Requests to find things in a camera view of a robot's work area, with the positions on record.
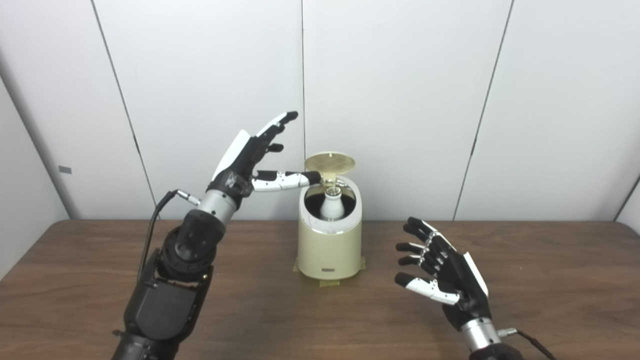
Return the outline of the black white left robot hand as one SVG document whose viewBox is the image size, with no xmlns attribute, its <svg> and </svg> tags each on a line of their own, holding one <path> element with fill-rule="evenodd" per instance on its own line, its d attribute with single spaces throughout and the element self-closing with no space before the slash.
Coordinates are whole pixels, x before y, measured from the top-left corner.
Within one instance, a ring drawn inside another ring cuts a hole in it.
<svg viewBox="0 0 640 360">
<path fill-rule="evenodd" d="M 256 170 L 265 155 L 279 153 L 284 146 L 274 143 L 286 124 L 298 118 L 297 111 L 283 112 L 269 121 L 258 133 L 241 130 L 218 163 L 208 191 L 217 191 L 240 209 L 244 199 L 254 192 L 279 192 L 322 184 L 318 171 Z"/>
</svg>

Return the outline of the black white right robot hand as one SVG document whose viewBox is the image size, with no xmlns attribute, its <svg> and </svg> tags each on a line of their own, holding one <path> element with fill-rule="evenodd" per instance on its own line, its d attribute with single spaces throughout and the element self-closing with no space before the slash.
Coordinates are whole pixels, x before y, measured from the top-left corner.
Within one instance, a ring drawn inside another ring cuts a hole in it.
<svg viewBox="0 0 640 360">
<path fill-rule="evenodd" d="M 396 244 L 396 251 L 409 252 L 398 264 L 415 265 L 429 277 L 398 272 L 395 283 L 441 303 L 447 321 L 457 332 L 462 332 L 469 322 L 492 319 L 489 289 L 471 254 L 459 252 L 445 235 L 423 219 L 410 216 L 403 230 L 420 242 Z"/>
</svg>

